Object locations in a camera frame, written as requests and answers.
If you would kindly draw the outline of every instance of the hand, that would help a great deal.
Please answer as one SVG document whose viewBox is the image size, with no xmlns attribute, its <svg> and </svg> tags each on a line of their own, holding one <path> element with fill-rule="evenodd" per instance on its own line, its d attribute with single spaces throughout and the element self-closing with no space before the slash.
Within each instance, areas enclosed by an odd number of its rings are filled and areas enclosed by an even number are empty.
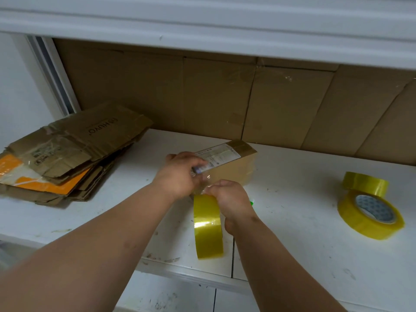
<svg viewBox="0 0 416 312">
<path fill-rule="evenodd" d="M 206 165 L 207 161 L 192 152 L 168 154 L 166 164 L 157 172 L 152 184 L 172 198 L 172 202 L 188 196 L 202 183 L 202 175 L 192 177 L 191 168 Z"/>
<path fill-rule="evenodd" d="M 258 220 L 244 188 L 231 180 L 219 180 L 204 189 L 204 194 L 214 196 L 221 213 L 226 217 L 225 228 L 234 235 L 238 222 L 245 219 Z"/>
</svg>

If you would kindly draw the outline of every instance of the white wall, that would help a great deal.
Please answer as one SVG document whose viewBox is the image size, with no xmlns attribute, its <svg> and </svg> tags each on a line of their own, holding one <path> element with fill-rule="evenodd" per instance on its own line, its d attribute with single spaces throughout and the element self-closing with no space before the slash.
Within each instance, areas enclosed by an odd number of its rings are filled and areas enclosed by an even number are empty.
<svg viewBox="0 0 416 312">
<path fill-rule="evenodd" d="M 23 35 L 0 33 L 0 149 L 62 117 Z"/>
</svg>

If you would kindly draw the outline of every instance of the person's left hand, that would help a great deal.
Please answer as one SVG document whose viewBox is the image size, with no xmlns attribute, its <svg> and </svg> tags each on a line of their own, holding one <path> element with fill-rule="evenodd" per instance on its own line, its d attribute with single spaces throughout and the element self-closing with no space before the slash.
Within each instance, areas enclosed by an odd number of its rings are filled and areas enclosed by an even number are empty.
<svg viewBox="0 0 416 312">
<path fill-rule="evenodd" d="M 191 168 L 206 164 L 207 161 L 192 152 L 168 154 L 165 166 L 157 172 L 152 184 L 160 187 L 172 200 L 183 198 L 202 183 L 202 175 L 192 177 Z"/>
</svg>

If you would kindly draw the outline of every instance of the tape roll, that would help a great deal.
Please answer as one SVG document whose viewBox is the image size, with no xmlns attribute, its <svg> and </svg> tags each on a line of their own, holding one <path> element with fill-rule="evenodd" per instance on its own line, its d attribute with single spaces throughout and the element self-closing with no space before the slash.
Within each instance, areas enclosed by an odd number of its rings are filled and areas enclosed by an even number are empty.
<svg viewBox="0 0 416 312">
<path fill-rule="evenodd" d="M 348 190 L 358 190 L 374 196 L 384 197 L 387 192 L 388 181 L 365 174 L 346 172 L 342 186 Z"/>
<path fill-rule="evenodd" d="M 215 197 L 194 195 L 193 221 L 198 259 L 221 257 L 224 254 L 223 231 Z"/>
<path fill-rule="evenodd" d="M 338 203 L 338 212 L 352 229 L 376 240 L 385 240 L 404 227 L 403 217 L 392 204 L 356 190 Z"/>
</svg>

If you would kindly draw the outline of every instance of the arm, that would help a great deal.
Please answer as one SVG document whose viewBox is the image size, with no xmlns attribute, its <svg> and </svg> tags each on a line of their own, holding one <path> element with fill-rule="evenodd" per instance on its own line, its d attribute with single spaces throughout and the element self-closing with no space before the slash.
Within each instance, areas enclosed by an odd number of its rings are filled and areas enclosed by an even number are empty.
<svg viewBox="0 0 416 312">
<path fill-rule="evenodd" d="M 53 241 L 0 279 L 0 311 L 112 311 L 170 205 L 201 179 L 194 154 L 169 155 L 153 182 Z"/>
<path fill-rule="evenodd" d="M 240 184 L 221 180 L 205 193 L 216 197 L 226 217 L 261 312 L 345 312 L 257 217 Z"/>
</svg>

